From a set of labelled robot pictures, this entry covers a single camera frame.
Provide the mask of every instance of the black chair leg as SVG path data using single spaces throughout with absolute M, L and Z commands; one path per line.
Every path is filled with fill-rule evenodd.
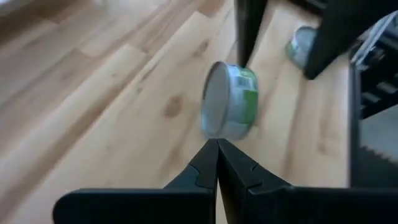
M 236 23 L 238 25 L 238 61 L 245 67 L 250 59 L 267 0 L 235 0 Z

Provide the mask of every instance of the can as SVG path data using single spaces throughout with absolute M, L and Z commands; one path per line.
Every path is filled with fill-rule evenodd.
M 315 28 L 302 26 L 294 33 L 292 40 L 286 45 L 286 52 L 291 61 L 303 69 L 317 34 Z
M 256 119 L 258 98 L 258 81 L 252 70 L 214 63 L 202 95 L 201 128 L 205 136 L 244 138 Z

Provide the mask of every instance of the can label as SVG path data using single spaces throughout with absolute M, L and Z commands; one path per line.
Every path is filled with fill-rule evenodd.
M 242 110 L 239 114 L 235 114 L 235 122 L 252 125 L 256 118 L 257 113 L 257 102 L 258 102 L 258 86 L 256 75 L 248 68 L 239 68 L 235 65 L 231 66 L 231 78 L 233 78 L 233 85 L 237 88 L 233 91 L 233 94 L 237 99 L 240 99 L 240 103 L 236 102 L 233 105 L 237 105 Z

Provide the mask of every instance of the wooden floor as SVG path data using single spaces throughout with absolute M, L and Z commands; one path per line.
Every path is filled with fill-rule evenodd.
M 210 65 L 236 61 L 233 0 L 39 2 L 0 18 L 0 223 L 51 223 L 83 187 L 163 187 L 206 142 Z M 284 52 L 317 22 L 270 1 L 249 63 L 258 118 L 234 143 L 293 184 L 345 186 L 347 57 L 306 81 Z

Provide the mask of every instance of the silver can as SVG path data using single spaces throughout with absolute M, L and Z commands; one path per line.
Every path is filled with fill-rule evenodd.
M 317 34 L 315 28 L 302 26 L 294 33 L 292 40 L 286 45 L 286 53 L 291 61 L 303 69 Z
M 201 127 L 208 138 L 239 140 L 257 114 L 258 82 L 248 68 L 216 62 L 203 90 Z

